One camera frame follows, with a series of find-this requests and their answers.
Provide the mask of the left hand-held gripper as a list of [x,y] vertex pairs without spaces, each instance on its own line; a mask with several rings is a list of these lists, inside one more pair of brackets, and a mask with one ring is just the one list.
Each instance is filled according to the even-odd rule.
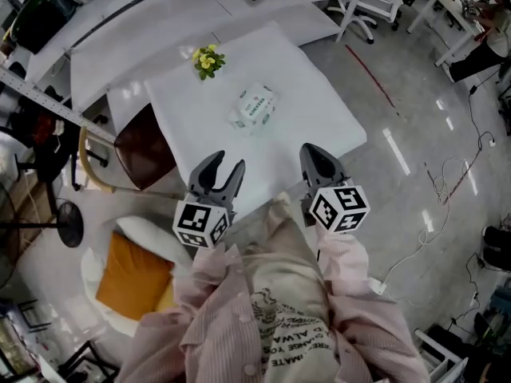
[[216,195],[208,195],[216,184],[224,150],[203,159],[191,172],[188,193],[176,206],[172,229],[178,240],[188,246],[214,248],[232,225],[233,200],[243,182],[246,165],[240,160]]

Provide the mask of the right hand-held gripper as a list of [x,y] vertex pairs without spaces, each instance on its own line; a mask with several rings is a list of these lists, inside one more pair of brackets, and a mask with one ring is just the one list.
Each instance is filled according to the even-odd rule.
[[[310,172],[317,180],[343,180],[342,164],[325,149],[305,143],[299,151],[303,181],[311,186]],[[366,194],[359,185],[343,184],[319,188],[301,201],[307,227],[318,225],[327,233],[357,230],[370,212]]]

